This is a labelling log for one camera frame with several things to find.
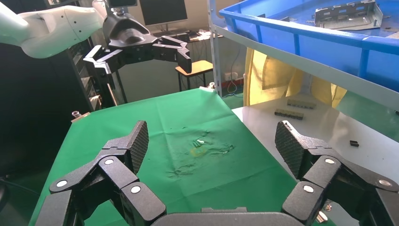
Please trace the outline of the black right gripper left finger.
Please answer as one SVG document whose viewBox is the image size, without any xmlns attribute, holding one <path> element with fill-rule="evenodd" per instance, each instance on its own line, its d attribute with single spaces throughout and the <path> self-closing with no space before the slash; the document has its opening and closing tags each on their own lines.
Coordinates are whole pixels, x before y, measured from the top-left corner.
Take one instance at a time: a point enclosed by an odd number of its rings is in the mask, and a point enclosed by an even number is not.
<svg viewBox="0 0 399 226">
<path fill-rule="evenodd" d="M 82 226 L 107 201 L 130 226 L 149 226 L 164 216 L 165 204 L 137 175 L 148 143 L 145 121 L 109 140 L 94 160 L 50 185 L 36 225 Z"/>
</svg>

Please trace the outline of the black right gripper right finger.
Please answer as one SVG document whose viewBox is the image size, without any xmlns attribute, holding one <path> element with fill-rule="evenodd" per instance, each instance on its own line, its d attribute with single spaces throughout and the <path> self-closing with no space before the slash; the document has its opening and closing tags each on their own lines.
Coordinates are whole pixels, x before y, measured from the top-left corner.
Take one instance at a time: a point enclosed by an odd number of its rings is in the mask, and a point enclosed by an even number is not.
<svg viewBox="0 0 399 226">
<path fill-rule="evenodd" d="M 311 225 L 327 201 L 338 203 L 361 226 L 399 223 L 399 186 L 344 159 L 325 141 L 301 135 L 288 121 L 276 127 L 275 145 L 298 180 L 282 211 Z"/>
</svg>

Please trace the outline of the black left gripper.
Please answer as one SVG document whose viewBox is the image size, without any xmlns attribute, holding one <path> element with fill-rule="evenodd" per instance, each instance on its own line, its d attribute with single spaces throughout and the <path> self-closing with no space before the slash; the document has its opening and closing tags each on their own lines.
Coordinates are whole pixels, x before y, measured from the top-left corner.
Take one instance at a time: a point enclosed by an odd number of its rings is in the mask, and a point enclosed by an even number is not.
<svg viewBox="0 0 399 226">
<path fill-rule="evenodd" d="M 99 84 L 114 85 L 112 74 L 122 66 L 153 59 L 176 62 L 186 73 L 192 72 L 187 42 L 169 36 L 157 39 L 130 14 L 108 15 L 103 33 L 109 49 L 97 45 L 83 57 Z"/>
</svg>

